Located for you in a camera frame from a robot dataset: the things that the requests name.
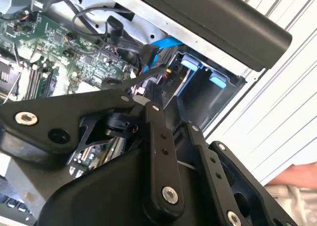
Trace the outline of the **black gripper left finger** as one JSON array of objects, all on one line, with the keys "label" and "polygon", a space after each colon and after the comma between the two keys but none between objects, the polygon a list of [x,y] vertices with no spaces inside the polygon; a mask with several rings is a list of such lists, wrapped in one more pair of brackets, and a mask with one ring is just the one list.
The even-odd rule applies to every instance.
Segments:
[{"label": "black gripper left finger", "polygon": [[67,165],[76,152],[114,137],[141,140],[144,210],[182,213],[173,136],[156,99],[142,104],[112,89],[12,102],[0,108],[0,150],[11,158],[5,177],[33,213],[73,181]]}]

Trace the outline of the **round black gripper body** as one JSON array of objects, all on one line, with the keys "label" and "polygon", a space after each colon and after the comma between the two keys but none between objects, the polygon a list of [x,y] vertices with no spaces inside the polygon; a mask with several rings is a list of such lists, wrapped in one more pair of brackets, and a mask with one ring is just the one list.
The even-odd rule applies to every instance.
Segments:
[{"label": "round black gripper body", "polygon": [[[38,218],[40,226],[166,226],[144,212],[141,150],[134,150],[58,189]],[[216,226],[218,217],[204,202],[197,172],[178,164],[184,213],[173,226]]]}]

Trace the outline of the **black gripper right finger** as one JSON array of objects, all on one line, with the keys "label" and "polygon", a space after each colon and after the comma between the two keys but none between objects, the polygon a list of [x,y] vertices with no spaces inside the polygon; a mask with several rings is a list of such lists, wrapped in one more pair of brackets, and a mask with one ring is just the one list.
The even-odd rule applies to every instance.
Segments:
[{"label": "black gripper right finger", "polygon": [[178,161],[198,175],[194,192],[212,226],[296,225],[225,144],[206,143],[177,96],[170,101],[170,126]]}]

